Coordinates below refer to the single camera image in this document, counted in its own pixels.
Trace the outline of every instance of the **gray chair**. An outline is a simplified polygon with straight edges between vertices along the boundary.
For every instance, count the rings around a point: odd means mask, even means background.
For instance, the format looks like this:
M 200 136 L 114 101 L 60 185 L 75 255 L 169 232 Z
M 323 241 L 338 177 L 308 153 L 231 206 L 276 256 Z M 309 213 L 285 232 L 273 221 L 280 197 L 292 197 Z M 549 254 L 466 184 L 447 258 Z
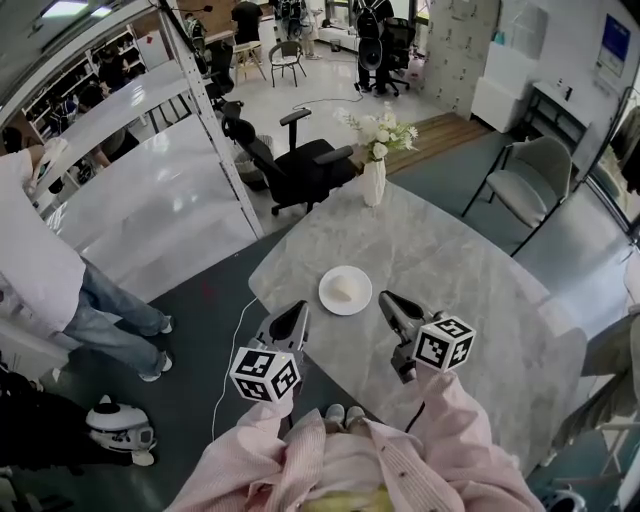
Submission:
M 500 159 L 504 160 L 496 170 Z M 485 184 L 492 194 L 532 231 L 516 253 L 531 240 L 569 193 L 571 155 L 567 148 L 551 137 L 540 137 L 532 142 L 516 142 L 502 148 L 482 184 L 467 205 L 464 217 Z
M 283 41 L 275 45 L 269 51 L 269 62 L 271 62 L 271 82 L 273 87 L 276 86 L 276 80 L 273 77 L 273 72 L 276 69 L 282 69 L 282 76 L 284 77 L 285 68 L 291 68 L 293 71 L 293 81 L 298 87 L 298 78 L 296 77 L 295 66 L 300 66 L 302 74 L 306 77 L 307 74 L 300 64 L 300 57 L 302 57 L 302 46 L 297 41 Z

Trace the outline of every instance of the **pink jacket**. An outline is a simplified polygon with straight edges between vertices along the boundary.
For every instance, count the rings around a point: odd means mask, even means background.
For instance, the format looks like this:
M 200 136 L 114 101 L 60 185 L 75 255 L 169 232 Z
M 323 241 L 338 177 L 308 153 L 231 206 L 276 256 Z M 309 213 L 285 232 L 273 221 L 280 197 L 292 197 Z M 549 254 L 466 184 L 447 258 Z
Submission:
M 428 429 L 420 439 L 369 421 L 399 511 L 543 511 L 514 459 L 491 442 L 487 415 L 454 373 L 420 370 Z M 317 409 L 278 439 L 293 408 L 257 404 L 204 451 L 169 511 L 295 510 L 320 480 L 326 438 Z

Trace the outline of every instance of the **poster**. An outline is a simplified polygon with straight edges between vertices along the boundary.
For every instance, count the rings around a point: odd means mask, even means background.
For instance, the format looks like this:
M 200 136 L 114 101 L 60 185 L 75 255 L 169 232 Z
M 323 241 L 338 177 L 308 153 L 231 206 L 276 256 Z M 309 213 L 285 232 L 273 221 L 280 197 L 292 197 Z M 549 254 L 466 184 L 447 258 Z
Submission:
M 629 51 L 630 39 L 631 32 L 629 29 L 616 21 L 613 16 L 607 14 L 602 46 L 600 47 L 596 66 L 600 69 L 606 68 L 620 78 L 624 70 L 624 61 Z

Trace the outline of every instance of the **gray floor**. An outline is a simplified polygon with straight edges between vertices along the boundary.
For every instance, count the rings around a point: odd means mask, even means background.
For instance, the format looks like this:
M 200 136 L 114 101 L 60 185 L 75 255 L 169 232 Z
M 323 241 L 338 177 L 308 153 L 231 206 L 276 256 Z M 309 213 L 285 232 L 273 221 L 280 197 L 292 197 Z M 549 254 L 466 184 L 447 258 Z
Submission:
M 391 181 L 459 215 L 503 143 L 502 136 L 490 134 L 398 173 Z M 497 201 L 489 205 L 479 200 L 465 221 L 505 250 L 527 234 Z M 257 242 L 155 301 L 178 322 L 174 333 L 158 340 L 175 354 L 176 365 L 157 383 L 145 384 L 108 358 L 79 351 L 58 384 L 50 385 L 51 391 L 87 407 L 104 393 L 143 407 L 159 439 L 155 466 L 85 467 L 79 477 L 67 469 L 24 471 L 18 473 L 18 482 L 39 495 L 63 494 L 74 501 L 74 510 L 156 511 L 167 506 L 211 439 L 213 406 L 221 392 L 233 330 L 240 311 L 253 298 L 247 279 L 282 235 L 281 231 Z M 581 187 L 518 259 L 562 296 L 568 314 L 593 335 L 624 313 L 629 253 L 606 210 L 587 187 Z M 264 314 L 261 305 L 251 306 L 239 343 L 249 339 Z M 313 368 L 294 420 L 334 401 L 350 403 L 338 386 Z M 230 389 L 218 411 L 216 432 L 233 425 L 248 406 Z

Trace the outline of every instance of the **ceiling light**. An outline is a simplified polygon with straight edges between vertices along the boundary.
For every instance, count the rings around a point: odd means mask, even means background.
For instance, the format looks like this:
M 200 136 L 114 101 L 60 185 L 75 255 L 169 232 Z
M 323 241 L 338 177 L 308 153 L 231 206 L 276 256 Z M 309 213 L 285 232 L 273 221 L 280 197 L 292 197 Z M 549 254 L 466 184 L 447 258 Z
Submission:
M 107 14 L 111 14 L 111 9 L 109 9 L 108 7 L 98 7 L 91 13 L 91 16 L 95 16 L 96 18 L 104 18 Z
M 87 8 L 87 2 L 59 1 L 49 7 L 42 15 L 43 18 L 59 18 L 62 16 L 75 16 Z

